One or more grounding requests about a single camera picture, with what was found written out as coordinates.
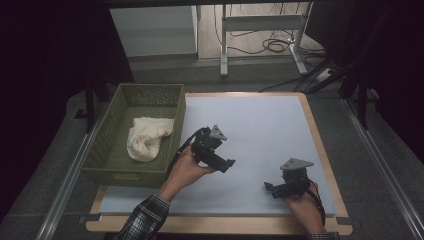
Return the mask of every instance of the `metal frame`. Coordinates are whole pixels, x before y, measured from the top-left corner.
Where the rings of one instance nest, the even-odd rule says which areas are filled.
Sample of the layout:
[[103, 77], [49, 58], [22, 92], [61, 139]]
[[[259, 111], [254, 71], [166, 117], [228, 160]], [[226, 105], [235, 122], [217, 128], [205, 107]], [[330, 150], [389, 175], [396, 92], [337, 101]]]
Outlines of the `metal frame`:
[[299, 73], [306, 75], [308, 71], [300, 56], [299, 46], [305, 32], [312, 4], [312, 2], [309, 2], [306, 10], [301, 15], [230, 17], [226, 16], [226, 5], [222, 5], [221, 76], [228, 76], [227, 32], [271, 30], [298, 30], [293, 44], [290, 44], [289, 48]]

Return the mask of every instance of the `hand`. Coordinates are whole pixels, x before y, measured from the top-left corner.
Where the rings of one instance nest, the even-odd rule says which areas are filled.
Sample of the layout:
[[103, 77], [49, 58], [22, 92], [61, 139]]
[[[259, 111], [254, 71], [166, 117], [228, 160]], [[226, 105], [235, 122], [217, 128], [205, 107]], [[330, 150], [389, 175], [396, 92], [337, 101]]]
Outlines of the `hand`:
[[191, 146], [188, 146], [181, 152], [168, 179], [162, 185], [159, 196], [171, 202], [181, 189], [193, 184], [202, 176], [215, 171], [211, 167], [200, 167], [197, 165], [191, 151]]
[[[318, 184], [311, 182], [309, 190], [316, 196], [318, 195]], [[289, 206], [293, 215], [305, 227], [308, 233], [326, 233], [324, 225], [321, 221], [321, 214], [317, 208], [314, 199], [308, 193], [304, 193], [300, 197], [283, 198], [284, 202]]]

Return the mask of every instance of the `table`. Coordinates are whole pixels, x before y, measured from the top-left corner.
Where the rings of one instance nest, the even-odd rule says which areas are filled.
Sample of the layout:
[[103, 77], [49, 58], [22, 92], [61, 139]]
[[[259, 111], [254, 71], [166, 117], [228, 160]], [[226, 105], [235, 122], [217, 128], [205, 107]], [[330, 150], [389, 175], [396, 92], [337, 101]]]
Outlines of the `table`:
[[[337, 231], [340, 235], [352, 232], [348, 222], [348, 214], [340, 195], [328, 157], [319, 136], [318, 129], [305, 95], [301, 93], [187, 93], [187, 97], [256, 97], [256, 96], [297, 96], [301, 102], [312, 138], [317, 149], [322, 168], [334, 197], [336, 214], [327, 217], [328, 231]], [[99, 207], [107, 186], [101, 186], [94, 200], [90, 214], [98, 214]], [[86, 227], [94, 232], [118, 232], [121, 230], [127, 215], [103, 215], [99, 221], [87, 221]], [[304, 234], [303, 228], [291, 216], [169, 216], [160, 229], [162, 233], [201, 233], [201, 234], [271, 234], [296, 235]]]

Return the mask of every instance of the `white cloth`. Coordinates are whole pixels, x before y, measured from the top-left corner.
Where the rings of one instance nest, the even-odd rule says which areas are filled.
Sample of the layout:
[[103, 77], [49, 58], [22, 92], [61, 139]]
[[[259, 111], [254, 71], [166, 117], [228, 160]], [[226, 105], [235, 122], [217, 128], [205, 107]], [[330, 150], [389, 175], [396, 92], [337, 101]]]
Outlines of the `white cloth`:
[[134, 118], [127, 141], [130, 157], [141, 162], [150, 162], [159, 153], [162, 137], [172, 133], [174, 119]]

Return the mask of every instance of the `plastic basket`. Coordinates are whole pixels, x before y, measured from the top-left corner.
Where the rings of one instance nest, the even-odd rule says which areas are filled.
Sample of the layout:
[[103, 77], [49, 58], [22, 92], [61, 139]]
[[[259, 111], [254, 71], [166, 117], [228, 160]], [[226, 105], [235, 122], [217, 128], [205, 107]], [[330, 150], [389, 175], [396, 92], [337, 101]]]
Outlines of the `plastic basket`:
[[[180, 145], [185, 108], [182, 84], [120, 84], [88, 146], [81, 171], [102, 185], [160, 187]], [[129, 129], [139, 117], [174, 119], [172, 134], [162, 139], [158, 156], [147, 163], [131, 159], [127, 151]]]

